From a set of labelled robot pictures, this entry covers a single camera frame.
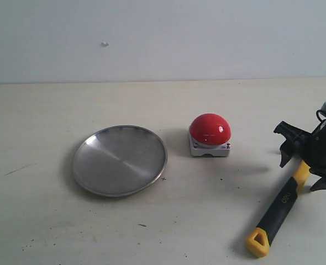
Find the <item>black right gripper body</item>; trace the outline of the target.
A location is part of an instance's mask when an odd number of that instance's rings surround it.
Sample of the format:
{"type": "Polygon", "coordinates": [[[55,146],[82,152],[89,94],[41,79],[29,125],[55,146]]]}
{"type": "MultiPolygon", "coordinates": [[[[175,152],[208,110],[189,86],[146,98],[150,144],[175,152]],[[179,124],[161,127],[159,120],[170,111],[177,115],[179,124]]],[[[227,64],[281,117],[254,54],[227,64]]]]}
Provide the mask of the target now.
{"type": "Polygon", "coordinates": [[[326,169],[326,119],[311,133],[304,153],[310,168],[326,169]]]}

